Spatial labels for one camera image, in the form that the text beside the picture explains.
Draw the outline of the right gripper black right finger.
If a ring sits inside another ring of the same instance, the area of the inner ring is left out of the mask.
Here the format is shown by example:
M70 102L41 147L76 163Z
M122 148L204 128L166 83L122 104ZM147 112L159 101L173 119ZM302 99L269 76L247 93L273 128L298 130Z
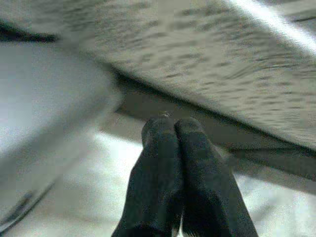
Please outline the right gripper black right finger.
M256 237L236 180L194 118L175 123L184 165L185 237Z

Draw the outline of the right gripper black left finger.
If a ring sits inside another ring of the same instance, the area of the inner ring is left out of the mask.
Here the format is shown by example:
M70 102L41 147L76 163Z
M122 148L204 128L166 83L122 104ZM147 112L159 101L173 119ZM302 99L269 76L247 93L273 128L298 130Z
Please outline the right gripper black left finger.
M183 210L183 172L174 121L152 118L142 129L142 152L131 170L114 237L175 237Z

